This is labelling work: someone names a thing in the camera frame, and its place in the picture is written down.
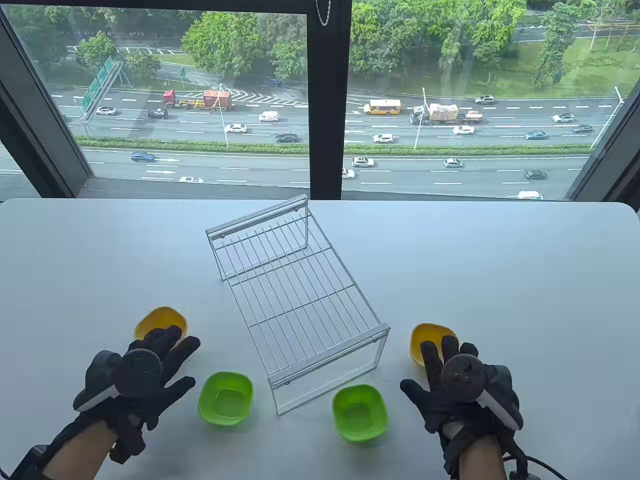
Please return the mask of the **person's right hand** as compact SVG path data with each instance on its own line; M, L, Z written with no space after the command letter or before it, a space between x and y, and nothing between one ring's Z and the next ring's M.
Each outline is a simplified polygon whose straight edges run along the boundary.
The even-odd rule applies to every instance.
M417 407L425 429L446 441L476 442L521 430L524 419L511 371L480 360L473 343L450 334L420 345L428 389L412 379L401 391Z

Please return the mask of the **person's left hand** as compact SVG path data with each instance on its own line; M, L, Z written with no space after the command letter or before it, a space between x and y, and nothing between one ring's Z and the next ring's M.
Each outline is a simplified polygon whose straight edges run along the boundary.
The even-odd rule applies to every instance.
M104 421L117 439L109 457L124 464L146 448L142 429L154 430L160 416L195 386L188 375L174 381L180 367L200 347L178 326L155 328L126 353L101 350L89 364L84 387L73 400L80 420Z

